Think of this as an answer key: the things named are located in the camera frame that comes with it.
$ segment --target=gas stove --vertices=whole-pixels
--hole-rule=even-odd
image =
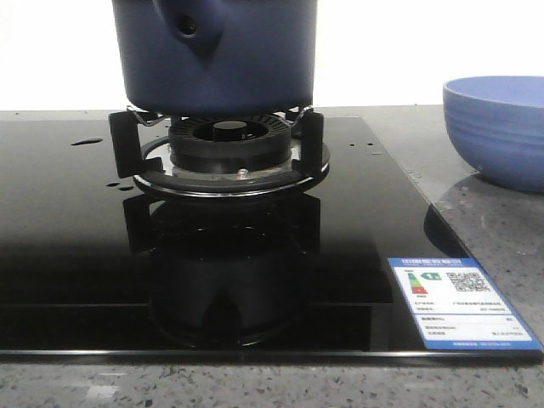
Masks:
[[[3,360],[541,361],[539,349],[425,343],[390,259],[471,255],[360,118],[326,118],[307,183],[272,191],[248,183],[264,169],[212,169],[252,185],[234,195],[188,182],[201,172],[180,170],[170,138],[204,126],[250,139],[239,122],[253,119],[184,121],[142,127],[132,164],[106,118],[1,123]],[[275,175],[292,171],[283,159]],[[181,187],[152,183],[176,174]]]

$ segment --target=granite countertop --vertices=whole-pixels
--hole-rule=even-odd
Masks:
[[[505,190],[475,175],[449,143],[441,106],[320,111],[363,117],[543,339],[544,195]],[[17,113],[5,112],[0,119],[26,115]],[[0,365],[1,407],[523,408],[542,407],[543,400],[543,365]]]

